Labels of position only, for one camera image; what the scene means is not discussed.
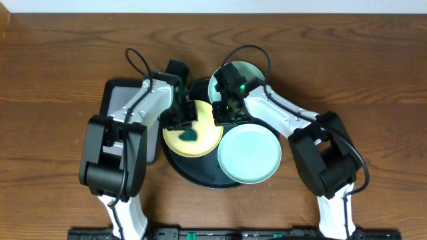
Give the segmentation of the green yellow sponge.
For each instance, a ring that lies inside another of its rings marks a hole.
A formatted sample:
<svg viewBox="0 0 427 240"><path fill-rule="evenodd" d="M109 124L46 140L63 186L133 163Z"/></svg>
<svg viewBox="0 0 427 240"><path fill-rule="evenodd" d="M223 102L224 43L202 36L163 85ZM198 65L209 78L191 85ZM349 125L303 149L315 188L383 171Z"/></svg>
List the green yellow sponge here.
<svg viewBox="0 0 427 240"><path fill-rule="evenodd" d="M197 141L197 132L192 128L185 129L178 137L182 141Z"/></svg>

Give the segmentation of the yellow plate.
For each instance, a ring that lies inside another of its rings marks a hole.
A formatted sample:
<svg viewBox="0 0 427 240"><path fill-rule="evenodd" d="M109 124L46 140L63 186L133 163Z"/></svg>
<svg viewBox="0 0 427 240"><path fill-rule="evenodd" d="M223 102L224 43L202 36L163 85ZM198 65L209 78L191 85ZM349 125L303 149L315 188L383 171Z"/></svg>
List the yellow plate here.
<svg viewBox="0 0 427 240"><path fill-rule="evenodd" d="M163 138L167 146L178 155L184 157L201 157L213 151L224 133L222 126L214 124L212 106L201 100L195 100L197 109L197 121L191 128L197 132L197 141L182 141L178 135L184 130L168 131L163 129Z"/></svg>

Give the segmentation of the light green plate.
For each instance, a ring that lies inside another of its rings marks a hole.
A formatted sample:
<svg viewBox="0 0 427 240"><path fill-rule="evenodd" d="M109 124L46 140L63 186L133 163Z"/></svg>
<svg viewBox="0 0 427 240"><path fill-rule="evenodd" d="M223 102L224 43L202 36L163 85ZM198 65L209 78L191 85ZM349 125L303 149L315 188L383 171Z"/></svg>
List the light green plate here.
<svg viewBox="0 0 427 240"><path fill-rule="evenodd" d="M244 124L229 130L220 141L218 162L234 181L256 184L270 178L280 166L282 148L266 127Z"/></svg>
<svg viewBox="0 0 427 240"><path fill-rule="evenodd" d="M264 74L251 63L245 61L232 61L232 65L238 70L239 74L244 76L247 80L250 80L253 77L258 77L263 81L265 80ZM222 99L220 92L215 88L217 83L216 78L212 75L207 87L207 94L210 103L221 101Z"/></svg>

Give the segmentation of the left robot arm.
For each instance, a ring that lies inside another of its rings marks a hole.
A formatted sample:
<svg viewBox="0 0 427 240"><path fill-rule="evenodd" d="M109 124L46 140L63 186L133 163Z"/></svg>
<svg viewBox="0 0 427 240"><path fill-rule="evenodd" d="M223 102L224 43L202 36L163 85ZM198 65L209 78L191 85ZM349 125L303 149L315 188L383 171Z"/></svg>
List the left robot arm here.
<svg viewBox="0 0 427 240"><path fill-rule="evenodd" d="M185 99L187 70L151 72L105 84L101 109L88 123L79 182L107 209L116 239L143 239L148 220L139 199L146 166L155 159L160 118L184 130L197 120Z"/></svg>

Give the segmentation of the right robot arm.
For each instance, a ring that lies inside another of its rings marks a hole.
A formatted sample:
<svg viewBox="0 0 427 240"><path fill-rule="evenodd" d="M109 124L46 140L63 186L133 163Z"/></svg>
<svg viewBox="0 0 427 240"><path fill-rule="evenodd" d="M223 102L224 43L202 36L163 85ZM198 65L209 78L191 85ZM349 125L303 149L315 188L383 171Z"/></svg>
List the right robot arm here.
<svg viewBox="0 0 427 240"><path fill-rule="evenodd" d="M351 196L357 192L356 173L366 164L336 113L302 109L257 77L212 77L208 95L216 125L232 125L218 149L228 177L243 184L271 177L281 157L278 132L288 140L302 182L317 197L320 233L330 239L353 236Z"/></svg>

